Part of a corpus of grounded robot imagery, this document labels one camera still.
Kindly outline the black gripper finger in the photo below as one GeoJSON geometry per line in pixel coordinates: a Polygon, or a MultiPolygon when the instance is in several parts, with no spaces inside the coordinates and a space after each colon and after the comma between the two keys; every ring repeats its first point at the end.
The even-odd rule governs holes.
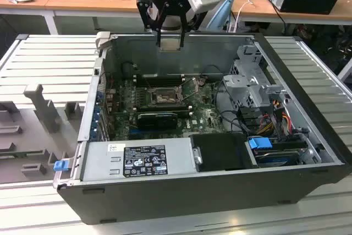
{"type": "Polygon", "coordinates": [[[180,45],[179,47],[184,47],[185,33],[189,31],[188,21],[186,14],[190,9],[190,4],[187,2],[178,2],[178,12],[181,22],[181,34],[180,34],[180,45]]]}
{"type": "Polygon", "coordinates": [[[162,30],[163,23],[168,15],[168,11],[169,11],[169,3],[166,2],[163,5],[163,8],[161,10],[159,10],[158,14],[157,14],[157,21],[156,21],[157,42],[156,42],[156,45],[158,47],[160,47],[160,45],[161,45],[161,30],[162,30]]]}

